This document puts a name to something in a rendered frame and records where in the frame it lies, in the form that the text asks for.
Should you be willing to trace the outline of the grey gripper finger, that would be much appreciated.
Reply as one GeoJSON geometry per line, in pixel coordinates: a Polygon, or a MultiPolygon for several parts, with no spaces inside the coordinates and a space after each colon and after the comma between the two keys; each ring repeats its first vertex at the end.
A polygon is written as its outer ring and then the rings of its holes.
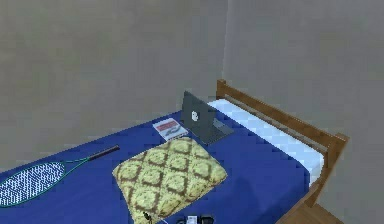
{"type": "Polygon", "coordinates": [[[162,219],[160,216],[156,214],[144,212],[143,216],[149,222],[149,224],[157,224],[158,222],[160,222],[161,224],[168,224],[168,222],[165,219],[162,219]]]}

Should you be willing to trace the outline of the yellow brown patterned pillow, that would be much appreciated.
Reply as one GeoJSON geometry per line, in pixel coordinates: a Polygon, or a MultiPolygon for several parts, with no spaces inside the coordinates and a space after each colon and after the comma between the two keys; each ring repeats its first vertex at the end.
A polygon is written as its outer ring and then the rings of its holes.
{"type": "Polygon", "coordinates": [[[143,212],[167,218],[223,182],[227,172],[189,137],[168,141],[120,163],[112,172],[134,224],[143,212]]]}

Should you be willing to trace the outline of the white book with red cover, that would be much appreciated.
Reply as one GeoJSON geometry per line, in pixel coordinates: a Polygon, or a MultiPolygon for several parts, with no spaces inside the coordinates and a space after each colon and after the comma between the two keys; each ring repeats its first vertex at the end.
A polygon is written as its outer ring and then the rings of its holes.
{"type": "Polygon", "coordinates": [[[153,125],[153,128],[165,141],[170,141],[188,134],[188,131],[173,118],[159,121],[153,125]]]}

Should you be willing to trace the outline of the wooden bed with blue cover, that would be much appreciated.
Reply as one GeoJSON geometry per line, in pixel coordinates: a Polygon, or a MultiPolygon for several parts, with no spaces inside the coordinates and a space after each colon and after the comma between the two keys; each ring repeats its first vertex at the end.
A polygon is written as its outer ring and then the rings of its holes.
{"type": "MultiPolygon", "coordinates": [[[[217,82],[219,120],[233,134],[208,146],[228,176],[201,199],[168,217],[210,214],[214,224],[276,224],[299,201],[314,205],[348,138],[332,135],[217,82]]],[[[52,155],[82,158],[119,149],[72,172],[42,196],[0,208],[0,224],[134,224],[113,168],[163,138],[146,122],[52,155]]]]}

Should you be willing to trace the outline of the grey open laptop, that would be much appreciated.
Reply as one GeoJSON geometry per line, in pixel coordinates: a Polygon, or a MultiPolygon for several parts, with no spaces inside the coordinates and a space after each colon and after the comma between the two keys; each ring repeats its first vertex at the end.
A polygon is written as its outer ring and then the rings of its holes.
{"type": "Polygon", "coordinates": [[[217,110],[185,91],[180,121],[206,145],[231,135],[234,130],[216,118],[217,110]]]}

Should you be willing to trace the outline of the green tennis racket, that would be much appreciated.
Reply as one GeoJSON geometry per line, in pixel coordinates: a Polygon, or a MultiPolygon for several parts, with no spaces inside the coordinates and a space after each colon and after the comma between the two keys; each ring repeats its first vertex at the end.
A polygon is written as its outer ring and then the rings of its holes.
{"type": "Polygon", "coordinates": [[[35,199],[83,164],[119,149],[115,145],[81,159],[39,163],[20,170],[0,182],[0,208],[17,206],[35,199]]]}

